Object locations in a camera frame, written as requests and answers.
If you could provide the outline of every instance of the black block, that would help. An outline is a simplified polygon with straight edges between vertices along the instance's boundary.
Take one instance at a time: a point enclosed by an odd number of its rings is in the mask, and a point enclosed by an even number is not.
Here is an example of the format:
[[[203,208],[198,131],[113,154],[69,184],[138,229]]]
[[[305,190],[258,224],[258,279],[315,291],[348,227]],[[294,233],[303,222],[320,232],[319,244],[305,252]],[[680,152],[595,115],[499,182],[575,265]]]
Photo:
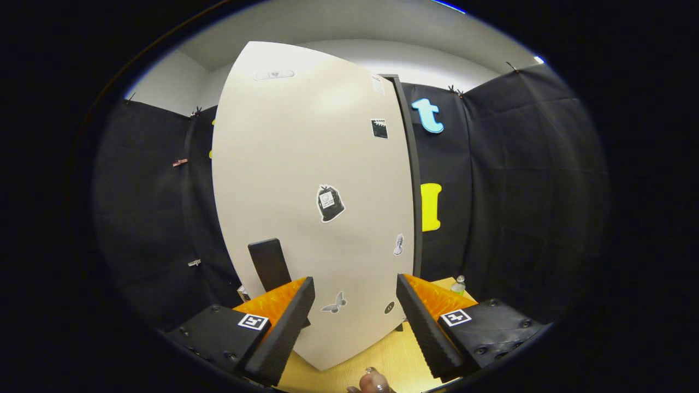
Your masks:
[[[445,314],[439,325],[466,362],[481,368],[506,356],[544,327],[498,299]]]
[[[245,372],[251,379],[264,385],[279,383],[314,300],[313,277],[307,277],[274,330],[245,365]]]
[[[463,365],[459,351],[449,342],[403,274],[398,274],[396,296],[415,334],[432,376],[451,375]]]
[[[247,245],[252,264],[260,277],[265,292],[291,282],[287,261],[284,259],[282,244],[272,238]]]
[[[195,355],[233,373],[269,330],[265,317],[213,305],[167,335]]]

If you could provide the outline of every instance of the dark gray frame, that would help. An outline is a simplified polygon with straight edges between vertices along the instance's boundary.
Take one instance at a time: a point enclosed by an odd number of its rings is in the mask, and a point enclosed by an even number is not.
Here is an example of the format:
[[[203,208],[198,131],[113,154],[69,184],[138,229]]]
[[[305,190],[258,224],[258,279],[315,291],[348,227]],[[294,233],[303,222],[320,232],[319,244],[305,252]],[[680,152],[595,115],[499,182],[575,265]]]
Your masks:
[[[412,176],[413,218],[415,219],[415,252],[412,274],[419,277],[422,269],[422,193],[420,191],[420,165],[417,161],[417,145],[415,133],[412,130],[410,107],[408,101],[405,100],[405,92],[403,92],[403,86],[398,76],[395,74],[380,74],[380,76],[393,83],[398,97],[398,107],[403,114],[403,127],[405,128],[405,139],[408,142],[408,159],[410,160],[410,174]]]

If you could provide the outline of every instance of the ceiling light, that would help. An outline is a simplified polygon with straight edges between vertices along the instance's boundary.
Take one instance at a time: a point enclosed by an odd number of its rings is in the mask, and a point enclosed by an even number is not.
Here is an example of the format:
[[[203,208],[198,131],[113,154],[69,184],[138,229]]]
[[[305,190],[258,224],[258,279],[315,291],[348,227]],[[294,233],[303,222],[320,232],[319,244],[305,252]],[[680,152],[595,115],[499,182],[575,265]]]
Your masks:
[[[449,8],[451,8],[452,10],[458,11],[458,12],[460,12],[460,13],[466,15],[466,13],[463,12],[462,10],[459,10],[458,8],[456,8],[456,7],[454,7],[454,6],[450,6],[450,5],[447,4],[447,3],[443,3],[443,2],[437,1],[437,0],[432,0],[432,1],[434,1],[434,2],[437,3],[437,4],[442,4],[444,7],[449,7]]]

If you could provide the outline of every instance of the black fabric backdrop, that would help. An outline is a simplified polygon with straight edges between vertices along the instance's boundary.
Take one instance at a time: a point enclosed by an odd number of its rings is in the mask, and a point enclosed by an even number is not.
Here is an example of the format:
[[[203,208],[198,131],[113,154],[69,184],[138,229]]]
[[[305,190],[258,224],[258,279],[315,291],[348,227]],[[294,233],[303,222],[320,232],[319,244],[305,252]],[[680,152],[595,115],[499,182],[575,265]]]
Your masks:
[[[463,263],[471,214],[471,158],[466,114],[459,96],[448,90],[412,83],[402,85],[409,106],[419,99],[428,99],[439,108],[435,120],[444,125],[439,134],[428,132],[422,127],[417,110],[411,107],[420,184],[442,186],[437,199],[440,227],[422,232],[420,276],[429,281],[456,277]]]
[[[199,148],[210,146],[212,127],[203,117],[124,101],[96,155],[92,199],[101,251],[127,301],[166,331],[212,303],[240,303],[218,221],[210,221],[209,148]],[[189,162],[172,167],[182,158]],[[187,265],[195,259],[199,266]]]
[[[466,288],[549,322],[601,279],[610,194],[598,135],[545,64],[484,83],[463,102],[473,170]]]

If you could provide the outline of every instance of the finger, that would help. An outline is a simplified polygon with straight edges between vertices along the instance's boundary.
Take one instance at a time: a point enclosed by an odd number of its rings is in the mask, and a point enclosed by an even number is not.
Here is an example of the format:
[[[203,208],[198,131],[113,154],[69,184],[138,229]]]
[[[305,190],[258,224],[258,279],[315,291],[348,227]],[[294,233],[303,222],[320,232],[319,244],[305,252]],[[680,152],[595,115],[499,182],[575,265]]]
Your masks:
[[[373,367],[366,369],[366,375],[359,380],[361,393],[390,393],[389,382],[381,373]]]

